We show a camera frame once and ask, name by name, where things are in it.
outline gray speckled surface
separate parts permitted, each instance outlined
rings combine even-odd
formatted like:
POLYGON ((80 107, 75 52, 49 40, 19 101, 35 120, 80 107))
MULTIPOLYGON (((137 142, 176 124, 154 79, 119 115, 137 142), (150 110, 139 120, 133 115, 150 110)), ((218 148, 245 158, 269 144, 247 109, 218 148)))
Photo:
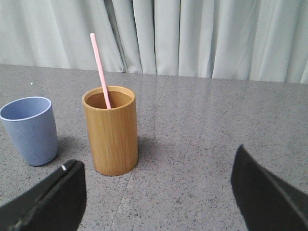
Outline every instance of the gray speckled surface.
POLYGON ((0 105, 51 99, 55 160, 28 166, 0 125, 0 205, 65 161, 85 163, 87 208, 78 230, 246 230, 230 185, 237 147, 308 193, 308 85, 106 73, 136 92, 139 163, 106 177, 92 166, 81 97, 95 71, 0 65, 0 105))

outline straw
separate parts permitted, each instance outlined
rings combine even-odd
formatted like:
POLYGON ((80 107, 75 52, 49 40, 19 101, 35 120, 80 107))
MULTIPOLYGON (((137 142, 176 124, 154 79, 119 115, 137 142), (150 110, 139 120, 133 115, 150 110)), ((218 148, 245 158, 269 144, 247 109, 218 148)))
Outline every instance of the straw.
POLYGON ((92 41, 92 47, 93 47, 93 51, 94 51, 94 55, 95 55, 95 60, 96 60, 96 65, 97 65, 98 73, 100 75, 100 79, 101 79, 101 83, 102 83, 102 88, 103 88, 103 93, 104 93, 104 97, 105 97, 106 106, 107 106, 107 109, 110 109, 111 106, 110 106, 108 91, 107 91, 106 82, 105 82, 105 78, 104 78, 104 73, 103 73, 103 67, 102 67, 102 63, 101 63, 101 59, 100 59, 100 54, 99 54, 98 48, 97 48, 95 34, 91 33, 90 34, 90 38, 91 38, 91 41, 92 41))

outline wooden cup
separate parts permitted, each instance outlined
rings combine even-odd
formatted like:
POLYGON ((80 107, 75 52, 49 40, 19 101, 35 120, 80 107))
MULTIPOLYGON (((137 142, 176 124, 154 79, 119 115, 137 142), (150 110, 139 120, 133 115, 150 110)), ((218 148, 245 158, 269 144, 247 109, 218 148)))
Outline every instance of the wooden cup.
POLYGON ((135 93, 127 88, 108 86, 111 109, 101 87, 82 97, 95 170, 107 176, 119 176, 138 162, 137 115, 135 93))

